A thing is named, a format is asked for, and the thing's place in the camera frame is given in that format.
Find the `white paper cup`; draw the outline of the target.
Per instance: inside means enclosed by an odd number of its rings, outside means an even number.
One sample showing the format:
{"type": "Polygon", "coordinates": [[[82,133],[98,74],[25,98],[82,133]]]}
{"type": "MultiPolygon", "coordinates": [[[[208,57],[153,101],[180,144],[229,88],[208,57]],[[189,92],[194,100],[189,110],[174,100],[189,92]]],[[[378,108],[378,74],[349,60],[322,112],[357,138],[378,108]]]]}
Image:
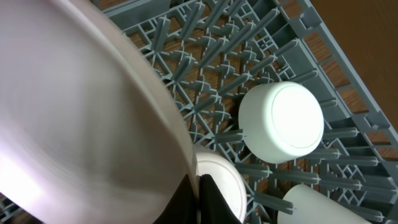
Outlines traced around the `white paper cup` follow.
{"type": "Polygon", "coordinates": [[[279,224],[362,224],[369,221],[351,212],[332,199],[310,187],[300,184],[292,187],[284,196],[292,202],[291,215],[279,212],[279,224]]]}

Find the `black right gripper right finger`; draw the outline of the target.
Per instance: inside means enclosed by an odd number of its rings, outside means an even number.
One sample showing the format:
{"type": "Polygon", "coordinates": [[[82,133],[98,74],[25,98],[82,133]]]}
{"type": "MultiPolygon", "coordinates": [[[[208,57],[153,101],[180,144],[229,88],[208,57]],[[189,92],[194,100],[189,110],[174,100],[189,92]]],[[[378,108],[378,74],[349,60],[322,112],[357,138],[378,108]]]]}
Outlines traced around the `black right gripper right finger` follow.
{"type": "Polygon", "coordinates": [[[210,174],[200,177],[201,224],[241,224],[210,174]]]}

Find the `large pink plate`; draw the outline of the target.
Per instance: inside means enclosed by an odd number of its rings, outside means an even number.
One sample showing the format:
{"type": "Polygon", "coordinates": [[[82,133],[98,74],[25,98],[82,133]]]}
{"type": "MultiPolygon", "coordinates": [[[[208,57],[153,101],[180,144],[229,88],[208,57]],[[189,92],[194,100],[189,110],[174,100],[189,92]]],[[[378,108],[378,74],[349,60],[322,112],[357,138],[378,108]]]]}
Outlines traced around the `large pink plate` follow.
{"type": "Polygon", "coordinates": [[[1,2],[1,193],[44,223],[152,223],[183,179],[186,124],[89,1],[1,2]]]}

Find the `small pink bowl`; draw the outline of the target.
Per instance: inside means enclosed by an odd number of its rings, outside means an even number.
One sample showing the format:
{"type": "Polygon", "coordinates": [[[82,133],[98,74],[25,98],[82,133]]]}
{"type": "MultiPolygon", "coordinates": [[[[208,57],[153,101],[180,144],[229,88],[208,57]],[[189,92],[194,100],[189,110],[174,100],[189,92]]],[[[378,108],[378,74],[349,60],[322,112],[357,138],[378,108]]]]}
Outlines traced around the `small pink bowl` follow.
{"type": "Polygon", "coordinates": [[[239,172],[230,161],[202,145],[195,144],[193,151],[197,159],[196,175],[212,176],[229,208],[240,223],[243,223],[247,210],[247,197],[239,172]]]}

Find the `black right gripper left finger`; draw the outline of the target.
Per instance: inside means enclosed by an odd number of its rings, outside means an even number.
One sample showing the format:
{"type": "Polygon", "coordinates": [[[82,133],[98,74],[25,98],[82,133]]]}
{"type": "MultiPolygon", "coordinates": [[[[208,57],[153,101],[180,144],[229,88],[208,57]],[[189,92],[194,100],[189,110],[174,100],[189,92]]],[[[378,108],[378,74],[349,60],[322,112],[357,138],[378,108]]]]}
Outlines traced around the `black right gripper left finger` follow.
{"type": "Polygon", "coordinates": [[[185,175],[169,203],[154,224],[196,224],[197,200],[185,175]]]}

